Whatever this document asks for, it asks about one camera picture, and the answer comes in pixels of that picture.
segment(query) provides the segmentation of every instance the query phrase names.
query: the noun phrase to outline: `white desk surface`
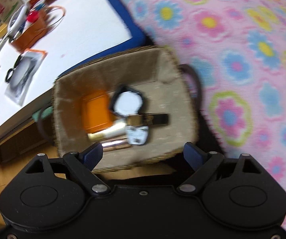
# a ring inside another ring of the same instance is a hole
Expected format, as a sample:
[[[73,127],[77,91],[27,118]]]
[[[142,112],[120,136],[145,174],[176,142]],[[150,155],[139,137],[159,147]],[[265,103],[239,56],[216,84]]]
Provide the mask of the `white desk surface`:
[[[50,101],[53,82],[63,71],[131,38],[108,0],[56,0],[52,5],[66,8],[66,15],[32,47],[48,54],[33,76],[22,107],[4,95],[5,76],[19,53],[9,43],[0,52],[0,139]]]

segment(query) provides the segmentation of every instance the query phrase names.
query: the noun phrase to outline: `orange box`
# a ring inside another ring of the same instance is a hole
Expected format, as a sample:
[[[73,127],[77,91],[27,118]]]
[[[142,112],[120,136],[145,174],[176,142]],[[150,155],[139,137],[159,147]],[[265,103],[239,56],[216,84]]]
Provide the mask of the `orange box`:
[[[102,90],[82,98],[82,120],[87,133],[96,133],[113,125],[109,103],[110,97]]]

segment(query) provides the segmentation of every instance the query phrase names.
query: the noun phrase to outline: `pink blanket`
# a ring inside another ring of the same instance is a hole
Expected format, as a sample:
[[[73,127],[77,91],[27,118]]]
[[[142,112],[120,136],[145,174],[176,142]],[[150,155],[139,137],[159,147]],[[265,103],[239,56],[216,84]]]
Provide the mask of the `pink blanket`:
[[[200,75],[227,155],[250,153],[286,190],[286,0],[122,1]]]

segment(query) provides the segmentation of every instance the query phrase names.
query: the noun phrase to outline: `blue gripper pad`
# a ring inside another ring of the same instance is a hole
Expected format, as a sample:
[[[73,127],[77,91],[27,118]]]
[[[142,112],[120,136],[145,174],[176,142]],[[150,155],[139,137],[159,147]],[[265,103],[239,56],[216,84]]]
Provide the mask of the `blue gripper pad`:
[[[90,171],[101,161],[103,157],[103,147],[101,143],[95,143],[79,154],[79,160]]]
[[[188,162],[194,171],[197,171],[207,161],[207,153],[191,142],[187,142],[184,145],[183,155],[186,162]]]

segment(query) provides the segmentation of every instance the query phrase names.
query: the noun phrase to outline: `wooden floor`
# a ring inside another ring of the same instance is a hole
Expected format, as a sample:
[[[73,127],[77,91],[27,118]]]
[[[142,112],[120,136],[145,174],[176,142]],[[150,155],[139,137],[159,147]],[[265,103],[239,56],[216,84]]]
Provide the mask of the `wooden floor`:
[[[0,193],[5,186],[17,175],[17,173],[38,153],[45,153],[49,158],[57,158],[57,150],[50,144],[44,144],[36,149],[33,149],[12,161],[0,165]],[[144,167],[136,167],[132,170],[122,170],[114,173],[106,173],[104,176],[107,179],[127,179],[140,176],[169,174],[174,170],[169,166],[158,163],[146,165]],[[4,224],[0,214],[0,224]]]

